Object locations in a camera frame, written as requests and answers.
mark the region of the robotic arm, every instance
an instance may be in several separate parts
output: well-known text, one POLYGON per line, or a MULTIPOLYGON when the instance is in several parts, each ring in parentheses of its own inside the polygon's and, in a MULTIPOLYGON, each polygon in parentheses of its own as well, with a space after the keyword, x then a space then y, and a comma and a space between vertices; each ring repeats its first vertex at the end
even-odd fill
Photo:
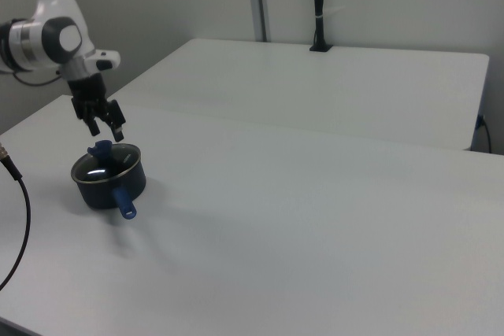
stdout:
POLYGON ((116 142, 126 122, 115 100, 108 102, 101 71, 116 68, 119 53, 96 50, 75 0, 38 0, 30 20, 0 25, 0 72, 58 68, 72 91, 76 115, 99 134, 95 117, 109 125, 116 142))

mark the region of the white table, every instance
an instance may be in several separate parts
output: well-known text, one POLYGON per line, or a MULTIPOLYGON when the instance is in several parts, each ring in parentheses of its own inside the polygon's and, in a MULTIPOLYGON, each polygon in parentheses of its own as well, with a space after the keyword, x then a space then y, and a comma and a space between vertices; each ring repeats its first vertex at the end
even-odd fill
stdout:
MULTIPOLYGON (((47 336, 502 334, 502 157, 122 107, 148 176, 131 221, 70 179, 94 139, 69 98, 2 135, 33 201, 2 318, 47 336)), ((3 277, 24 229, 5 172, 0 198, 3 277)))
POLYGON ((203 116, 468 149, 488 56, 196 39, 114 96, 203 116))

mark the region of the pot rim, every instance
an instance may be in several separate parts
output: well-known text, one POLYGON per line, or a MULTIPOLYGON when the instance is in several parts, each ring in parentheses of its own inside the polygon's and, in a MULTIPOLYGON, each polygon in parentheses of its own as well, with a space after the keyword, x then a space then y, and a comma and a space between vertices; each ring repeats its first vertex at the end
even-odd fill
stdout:
POLYGON ((100 183, 109 183, 111 181, 114 181, 115 179, 119 179, 120 177, 126 175, 133 168, 135 168, 139 164, 140 160, 142 159, 142 153, 140 152, 140 149, 137 146, 135 146, 135 145, 131 145, 129 143, 117 143, 117 144, 113 145, 113 147, 114 146, 129 146, 129 147, 132 147, 139 154, 139 157, 136 160, 136 162, 130 168, 128 168, 125 171, 122 171, 118 175, 109 177, 108 179, 102 179, 102 180, 98 180, 98 181, 83 181, 83 180, 79 180, 79 179, 76 178, 76 167, 77 167, 77 165, 79 165, 79 163, 81 163, 85 159, 88 159, 88 157, 90 156, 90 154, 87 153, 86 155, 83 155, 82 157, 80 157, 79 160, 76 161, 74 163, 74 165, 72 166, 72 170, 70 171, 70 175, 72 176, 72 180, 75 181, 76 183, 87 184, 87 185, 100 184, 100 183))

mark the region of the pot handle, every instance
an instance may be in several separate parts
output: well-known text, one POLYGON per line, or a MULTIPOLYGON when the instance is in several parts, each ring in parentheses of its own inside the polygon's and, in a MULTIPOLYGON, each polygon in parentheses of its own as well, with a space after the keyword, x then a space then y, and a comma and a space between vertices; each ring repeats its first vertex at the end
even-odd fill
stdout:
POLYGON ((132 199, 129 197, 128 191, 122 186, 119 186, 118 188, 114 188, 112 190, 112 195, 116 200, 117 207, 123 217, 127 220, 135 218, 136 209, 133 205, 132 199))

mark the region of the blue handle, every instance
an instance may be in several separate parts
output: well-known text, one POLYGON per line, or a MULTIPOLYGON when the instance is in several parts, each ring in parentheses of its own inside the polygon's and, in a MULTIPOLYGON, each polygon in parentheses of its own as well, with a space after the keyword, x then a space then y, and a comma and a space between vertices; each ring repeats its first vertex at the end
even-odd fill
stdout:
POLYGON ((129 197, 128 191, 122 186, 112 190, 112 195, 116 200, 117 207, 120 213, 127 220, 131 220, 136 216, 136 209, 133 205, 132 199, 129 197))
POLYGON ((112 142, 111 141, 97 141, 94 144, 94 147, 89 147, 87 152, 96 157, 99 161, 105 160, 110 156, 112 152, 112 142))

